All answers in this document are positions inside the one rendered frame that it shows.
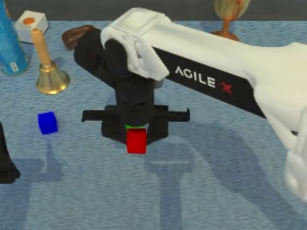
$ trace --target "goblet base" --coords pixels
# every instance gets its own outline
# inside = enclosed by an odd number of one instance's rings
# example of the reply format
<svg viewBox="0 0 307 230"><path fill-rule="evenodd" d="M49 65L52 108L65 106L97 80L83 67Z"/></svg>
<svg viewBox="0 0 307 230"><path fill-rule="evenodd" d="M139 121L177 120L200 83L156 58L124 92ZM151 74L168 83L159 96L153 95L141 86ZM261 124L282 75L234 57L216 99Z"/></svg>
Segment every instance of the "goblet base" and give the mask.
<svg viewBox="0 0 307 230"><path fill-rule="evenodd" d="M237 41L237 42L239 41L239 38L231 32L226 33L224 31L219 30L219 31L213 31L213 32L211 32L211 34L217 35L217 36L220 36L220 37L225 37L225 38Z"/></svg>

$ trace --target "blue cube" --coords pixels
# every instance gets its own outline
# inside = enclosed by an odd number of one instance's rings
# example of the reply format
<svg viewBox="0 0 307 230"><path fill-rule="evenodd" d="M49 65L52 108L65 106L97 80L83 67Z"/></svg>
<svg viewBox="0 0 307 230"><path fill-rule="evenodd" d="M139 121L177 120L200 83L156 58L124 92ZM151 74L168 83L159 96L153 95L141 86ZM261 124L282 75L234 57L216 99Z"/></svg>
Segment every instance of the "blue cube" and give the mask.
<svg viewBox="0 0 307 230"><path fill-rule="evenodd" d="M38 126L43 135L56 133L58 131L58 125L54 112L47 112L38 114Z"/></svg>

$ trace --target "orange circle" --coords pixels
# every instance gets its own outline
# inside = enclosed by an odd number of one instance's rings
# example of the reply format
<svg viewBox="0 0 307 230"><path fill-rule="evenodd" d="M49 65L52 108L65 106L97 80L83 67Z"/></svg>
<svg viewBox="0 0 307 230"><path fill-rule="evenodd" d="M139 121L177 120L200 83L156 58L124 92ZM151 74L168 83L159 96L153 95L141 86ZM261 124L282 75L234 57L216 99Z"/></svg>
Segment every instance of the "orange circle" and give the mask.
<svg viewBox="0 0 307 230"><path fill-rule="evenodd" d="M34 18L25 18L24 21L23 21L23 23L24 23L25 25L31 25L31 24L33 24L34 22L35 22L35 19L34 19Z"/></svg>

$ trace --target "brown leather object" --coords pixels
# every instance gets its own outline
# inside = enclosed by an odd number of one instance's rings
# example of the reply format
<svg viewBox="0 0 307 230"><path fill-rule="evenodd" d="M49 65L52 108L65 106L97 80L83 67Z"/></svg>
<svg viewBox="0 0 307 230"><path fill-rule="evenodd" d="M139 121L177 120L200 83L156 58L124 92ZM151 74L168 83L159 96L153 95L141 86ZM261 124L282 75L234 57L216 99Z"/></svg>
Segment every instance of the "brown leather object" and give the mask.
<svg viewBox="0 0 307 230"><path fill-rule="evenodd" d="M62 40L65 47L68 50L72 50L77 45L78 39L82 37L83 34L87 31L91 31L95 29L92 25L83 25L80 27L72 28L70 30L65 31L62 34Z"/></svg>

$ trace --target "red cube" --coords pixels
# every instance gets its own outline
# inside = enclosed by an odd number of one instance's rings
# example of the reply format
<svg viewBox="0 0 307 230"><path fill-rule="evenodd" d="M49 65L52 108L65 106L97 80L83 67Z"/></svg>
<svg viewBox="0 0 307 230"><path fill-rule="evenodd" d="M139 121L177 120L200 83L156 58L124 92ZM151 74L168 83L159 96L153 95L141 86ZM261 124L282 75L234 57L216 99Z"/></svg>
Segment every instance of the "red cube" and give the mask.
<svg viewBox="0 0 307 230"><path fill-rule="evenodd" d="M127 153L145 154L146 153L146 129L129 128L126 131Z"/></svg>

